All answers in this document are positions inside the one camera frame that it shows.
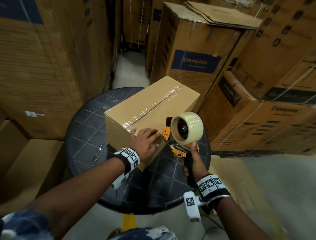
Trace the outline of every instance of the person's left arm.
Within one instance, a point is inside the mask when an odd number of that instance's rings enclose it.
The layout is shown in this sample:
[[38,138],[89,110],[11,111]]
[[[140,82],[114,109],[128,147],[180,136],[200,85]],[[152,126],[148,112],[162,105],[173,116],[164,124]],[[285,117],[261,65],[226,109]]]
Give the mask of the person's left arm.
[[[135,131],[136,129],[131,131],[128,147],[136,151],[142,162],[157,149],[158,144],[154,143],[161,134],[156,134],[156,129],[143,129],[135,136]],[[113,157],[53,188],[28,204],[25,209],[44,215],[55,239],[61,239],[124,171],[123,162]]]

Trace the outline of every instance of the blue label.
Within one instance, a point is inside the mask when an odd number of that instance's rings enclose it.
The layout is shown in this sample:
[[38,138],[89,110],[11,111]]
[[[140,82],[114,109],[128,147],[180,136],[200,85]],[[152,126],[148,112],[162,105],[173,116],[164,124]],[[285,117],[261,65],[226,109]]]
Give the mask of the blue label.
[[162,10],[154,8],[153,21],[160,22]]
[[222,57],[213,57],[209,54],[176,50],[171,68],[201,73],[214,73],[221,58]]
[[0,17],[43,24],[34,0],[0,0]]

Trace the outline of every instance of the wire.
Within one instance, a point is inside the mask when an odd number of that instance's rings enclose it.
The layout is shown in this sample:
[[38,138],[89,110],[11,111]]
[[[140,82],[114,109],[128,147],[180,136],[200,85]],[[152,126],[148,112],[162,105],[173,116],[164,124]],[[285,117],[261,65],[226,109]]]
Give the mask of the wire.
[[213,219],[211,219],[209,216],[206,215],[202,215],[201,217],[206,217],[209,220],[211,220],[213,223],[215,223],[217,226],[219,226],[219,228],[223,229],[224,231],[226,231],[221,225],[219,225],[217,222],[215,222]]
[[203,235],[203,237],[202,237],[201,240],[204,239],[205,235],[207,234],[207,232],[208,232],[209,230],[212,230],[212,229],[215,229],[215,228],[223,229],[223,228],[221,228],[221,227],[212,227],[212,228],[209,228],[209,229],[204,233],[204,235]]

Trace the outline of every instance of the wristband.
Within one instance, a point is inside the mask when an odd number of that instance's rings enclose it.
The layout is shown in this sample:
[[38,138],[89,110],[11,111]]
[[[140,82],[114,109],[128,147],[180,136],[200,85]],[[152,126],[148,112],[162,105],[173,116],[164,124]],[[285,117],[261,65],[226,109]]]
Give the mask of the wristband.
[[197,183],[201,193],[201,201],[206,202],[208,207],[213,207],[215,210],[224,197],[231,197],[228,188],[217,175],[207,175]]
[[115,152],[114,155],[124,163],[125,175],[131,172],[140,163],[137,152],[131,148],[122,148],[121,150]]

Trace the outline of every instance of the tape roll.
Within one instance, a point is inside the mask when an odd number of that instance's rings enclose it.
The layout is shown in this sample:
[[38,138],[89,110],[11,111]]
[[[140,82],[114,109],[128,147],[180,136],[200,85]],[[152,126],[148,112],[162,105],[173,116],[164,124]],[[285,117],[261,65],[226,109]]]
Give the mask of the tape roll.
[[202,120],[194,112],[184,112],[173,117],[170,128],[173,138],[181,145],[200,140],[204,129]]

